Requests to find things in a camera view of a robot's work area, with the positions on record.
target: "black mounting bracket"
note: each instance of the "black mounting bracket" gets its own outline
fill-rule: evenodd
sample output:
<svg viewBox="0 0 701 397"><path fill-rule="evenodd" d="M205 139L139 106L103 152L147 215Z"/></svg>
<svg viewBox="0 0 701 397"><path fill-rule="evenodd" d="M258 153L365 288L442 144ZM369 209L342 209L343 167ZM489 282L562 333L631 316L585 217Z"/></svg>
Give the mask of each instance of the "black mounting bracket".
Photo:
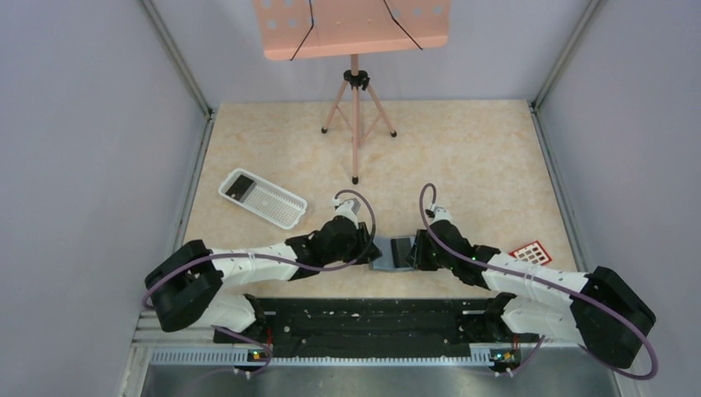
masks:
<svg viewBox="0 0 701 397"><path fill-rule="evenodd" d="M350 83L352 88L361 87L363 91L365 91L365 89L368 88L368 84L370 84L368 72L364 70L358 70L358 74L355 76L350 70L346 70L343 72L343 79Z"/></svg>

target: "black and white robotic arm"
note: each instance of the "black and white robotic arm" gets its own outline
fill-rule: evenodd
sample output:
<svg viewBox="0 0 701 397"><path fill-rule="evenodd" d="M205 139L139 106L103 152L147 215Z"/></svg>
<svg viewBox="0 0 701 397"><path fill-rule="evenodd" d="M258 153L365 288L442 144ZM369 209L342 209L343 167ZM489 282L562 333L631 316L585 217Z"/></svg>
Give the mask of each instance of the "black and white robotic arm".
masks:
<svg viewBox="0 0 701 397"><path fill-rule="evenodd" d="M369 234L358 222L359 209L356 198L343 201L320 230L272 246L228 251L208 249L201 240L183 245L145 279L161 328L175 332L198 321L242 332L261 319L262 312L249 295L224 294L222 287L299 280L337 261L349 265L354 260L351 264L356 265L380 257L372 242L374 232ZM179 270L197 260L202 263Z"/></svg>
<svg viewBox="0 0 701 397"><path fill-rule="evenodd" d="M470 244L445 208L432 205L426 213L438 240L489 268L456 257L427 230L419 230L415 239L411 255L415 268L446 268L465 284L500 292L487 310L497 314L509 332L574 342L610 366L631 366L641 347L640 338L609 313L557 288L600 302L646 336L656 321L655 314L615 272L604 267L592 273L568 272L520 261L497 248Z"/></svg>

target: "music stand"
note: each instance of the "music stand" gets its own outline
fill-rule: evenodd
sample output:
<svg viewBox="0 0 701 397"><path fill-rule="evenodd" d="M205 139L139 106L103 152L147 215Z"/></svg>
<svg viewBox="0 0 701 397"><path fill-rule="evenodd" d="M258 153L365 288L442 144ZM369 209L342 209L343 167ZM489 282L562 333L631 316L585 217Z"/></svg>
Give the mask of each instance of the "music stand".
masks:
<svg viewBox="0 0 701 397"><path fill-rule="evenodd" d="M359 54L439 47L448 41L451 0L252 0L265 57L295 60L350 55L350 69L331 106L322 133L336 110L353 131L353 184L358 184L358 148L380 118L397 136L372 86L360 70ZM347 86L353 94L353 122L338 107ZM360 136L360 89L378 109L370 128Z"/></svg>

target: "white plastic basket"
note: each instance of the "white plastic basket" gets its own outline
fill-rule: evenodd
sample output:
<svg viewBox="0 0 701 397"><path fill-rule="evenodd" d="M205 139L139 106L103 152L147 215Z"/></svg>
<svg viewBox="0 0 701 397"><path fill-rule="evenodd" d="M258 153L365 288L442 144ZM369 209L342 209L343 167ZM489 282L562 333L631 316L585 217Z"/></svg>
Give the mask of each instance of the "white plastic basket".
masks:
<svg viewBox="0 0 701 397"><path fill-rule="evenodd" d="M219 194L285 230L294 227L307 211L304 198L241 168L224 179Z"/></svg>

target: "black elastic cord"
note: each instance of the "black elastic cord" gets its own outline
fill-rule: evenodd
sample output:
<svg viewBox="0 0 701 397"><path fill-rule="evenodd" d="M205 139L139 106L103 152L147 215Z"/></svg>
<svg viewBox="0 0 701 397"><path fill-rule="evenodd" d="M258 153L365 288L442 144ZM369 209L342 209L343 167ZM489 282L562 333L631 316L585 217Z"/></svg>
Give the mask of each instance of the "black elastic cord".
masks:
<svg viewBox="0 0 701 397"><path fill-rule="evenodd" d="M397 26L399 26L399 29L401 29L410 39L412 39L412 41L414 42L414 44L417 45L419 50L423 50L423 48L421 48L421 46L416 42L416 40L414 40L412 35L410 35L409 32L406 29L404 29L402 24L400 24L399 21L397 21L397 19L394 18L394 14L392 13L392 10L389 9L389 5L387 4L387 0L382 0L382 1L384 2L384 6L387 7L387 12L389 12L389 15L392 17L392 21L394 21L394 23L396 23Z"/></svg>
<svg viewBox="0 0 701 397"><path fill-rule="evenodd" d="M299 49L302 48L302 45L304 45L304 41L307 41L307 37L309 37L309 33L312 33L312 29L314 28L314 10L312 10L312 0L309 0L309 15L311 15L312 18L312 25L309 27L309 30L307 31L307 34L304 35L304 38L302 39L302 42L299 43L299 46L297 47L297 50L294 51L294 54L292 55L292 58L289 60L294 60L294 57L297 56L297 53L299 52Z"/></svg>

